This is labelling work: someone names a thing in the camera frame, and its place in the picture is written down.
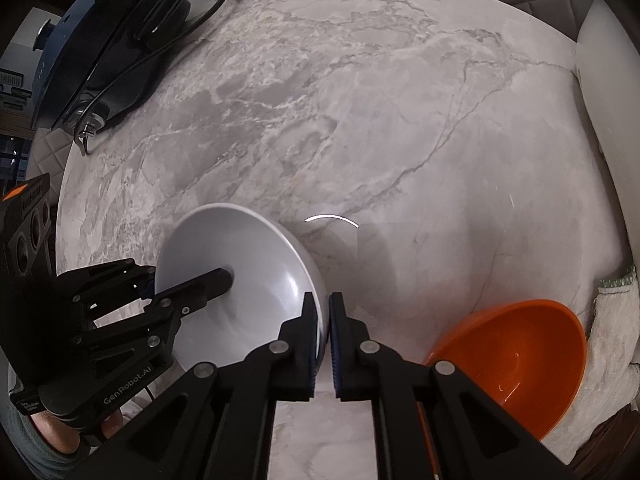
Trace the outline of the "dark green left sleeve forearm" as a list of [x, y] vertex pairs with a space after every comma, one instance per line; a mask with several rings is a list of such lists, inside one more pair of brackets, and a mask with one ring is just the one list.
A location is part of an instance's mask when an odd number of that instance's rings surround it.
[[12, 402], [1, 421], [17, 453], [38, 479], [64, 479], [90, 454], [90, 446], [82, 439], [75, 453], [58, 452], [41, 437], [30, 416], [21, 414]]

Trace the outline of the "person's left hand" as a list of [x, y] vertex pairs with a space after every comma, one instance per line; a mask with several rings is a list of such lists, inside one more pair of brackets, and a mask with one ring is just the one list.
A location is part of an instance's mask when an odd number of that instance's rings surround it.
[[[36, 429], [52, 448], [63, 454], [75, 453], [81, 444], [80, 433], [60, 422], [49, 412], [40, 412], [30, 416]], [[102, 422], [102, 434], [107, 439], [111, 438], [122, 428], [124, 419], [122, 412], [116, 411]]]

